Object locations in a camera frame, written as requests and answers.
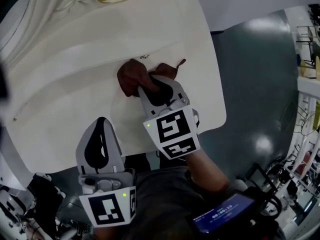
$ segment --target gray floor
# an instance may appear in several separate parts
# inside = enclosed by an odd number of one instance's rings
[[[298,102],[297,60],[284,11],[239,24],[212,39],[227,118],[222,127],[199,138],[232,180],[244,176],[255,162],[265,168],[287,154]],[[58,217],[87,221],[80,207],[68,205],[81,206],[78,170],[54,173],[52,181],[67,194]]]

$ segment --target white table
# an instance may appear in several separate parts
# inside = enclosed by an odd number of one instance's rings
[[[160,62],[175,66],[186,58],[176,80],[199,112],[202,133],[226,121],[218,62],[198,0],[175,1],[183,42],[142,61],[150,70]],[[140,99],[125,97],[119,87],[116,75],[123,63],[98,65],[57,79],[28,100],[15,121],[7,121],[12,141],[31,172],[54,173],[76,166],[79,140],[98,117],[111,121],[124,156],[155,150],[142,125],[146,116]]]

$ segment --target person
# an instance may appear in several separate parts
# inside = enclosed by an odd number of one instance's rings
[[[159,154],[160,169],[150,170],[146,154],[127,156],[125,166],[134,168],[136,216],[129,225],[95,228],[84,240],[194,239],[185,217],[204,204],[202,196],[186,178],[211,195],[229,188],[229,180],[203,150],[168,160]]]

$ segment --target brown cloth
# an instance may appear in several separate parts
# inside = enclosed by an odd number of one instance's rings
[[[174,80],[177,76],[179,66],[185,62],[186,59],[183,59],[176,68],[161,63],[154,71],[148,72],[143,63],[132,58],[124,63],[118,70],[118,81],[122,91],[127,97],[132,95],[138,97],[139,86],[143,86],[151,92],[156,93],[160,91],[160,88],[152,82],[149,75],[164,76]]]

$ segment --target blue screen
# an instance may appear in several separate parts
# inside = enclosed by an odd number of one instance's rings
[[[193,222],[202,234],[209,234],[235,218],[253,203],[252,199],[236,193],[214,209],[194,218]]]

